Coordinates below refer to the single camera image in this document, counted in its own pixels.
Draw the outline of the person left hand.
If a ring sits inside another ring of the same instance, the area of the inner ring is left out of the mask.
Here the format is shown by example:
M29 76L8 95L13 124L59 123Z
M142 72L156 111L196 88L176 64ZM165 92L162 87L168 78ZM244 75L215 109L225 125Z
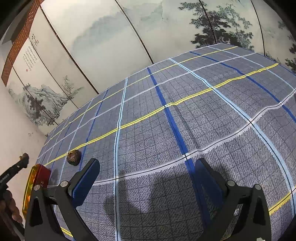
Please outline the person left hand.
M1 240L24 240L23 219L9 190L1 190Z

